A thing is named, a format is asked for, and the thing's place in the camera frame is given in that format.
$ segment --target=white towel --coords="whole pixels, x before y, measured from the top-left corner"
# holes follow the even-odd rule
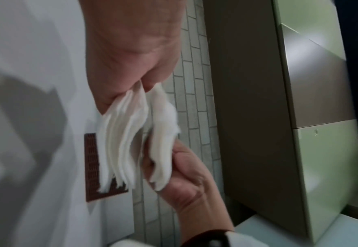
[[[153,136],[149,155],[155,163],[150,182],[155,190],[161,190],[168,183],[172,173],[172,146],[179,133],[177,112],[168,101],[161,83],[148,92],[153,109]],[[142,133],[149,107],[142,83],[118,96],[102,116],[98,129],[97,152],[99,156],[99,192],[107,192],[111,181],[116,178],[117,187],[124,183],[135,188],[136,166],[141,154],[141,145],[134,137]]]

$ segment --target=person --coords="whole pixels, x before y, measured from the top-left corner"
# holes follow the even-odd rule
[[[149,91],[172,73],[180,56],[186,1],[79,0],[88,84],[101,114],[137,81]],[[146,180],[154,168],[148,150],[147,141],[142,167]],[[232,235],[226,232],[233,232],[234,226],[211,173],[179,140],[172,161],[171,179],[158,193],[177,212],[183,246],[213,241],[228,246]]]

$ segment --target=light blue surface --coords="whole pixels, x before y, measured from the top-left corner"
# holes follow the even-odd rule
[[[316,244],[293,236],[268,220],[254,215],[236,227],[270,247],[358,247],[358,220],[339,215]]]

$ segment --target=white wall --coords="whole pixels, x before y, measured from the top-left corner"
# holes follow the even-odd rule
[[[85,202],[84,40],[76,0],[0,0],[0,246],[103,245],[102,202]]]

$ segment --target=tiled floor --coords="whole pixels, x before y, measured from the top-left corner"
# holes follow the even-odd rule
[[[164,88],[178,110],[179,139],[203,160],[214,174],[220,192],[223,192],[209,49],[205,35],[202,0],[188,0],[182,23],[181,58],[173,74],[164,82]],[[176,214],[145,180],[138,181],[133,191],[133,201],[135,233],[130,238],[154,246],[179,246]]]

